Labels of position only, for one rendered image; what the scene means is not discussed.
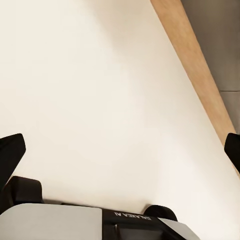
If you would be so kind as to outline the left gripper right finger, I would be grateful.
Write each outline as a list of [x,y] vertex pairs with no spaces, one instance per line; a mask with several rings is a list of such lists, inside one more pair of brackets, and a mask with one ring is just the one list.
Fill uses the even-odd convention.
[[240,173],[240,135],[230,132],[225,141],[224,152]]

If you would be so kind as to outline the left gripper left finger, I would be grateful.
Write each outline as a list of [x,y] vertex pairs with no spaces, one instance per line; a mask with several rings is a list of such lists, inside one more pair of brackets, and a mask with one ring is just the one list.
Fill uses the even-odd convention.
[[22,133],[0,138],[0,193],[26,153]]

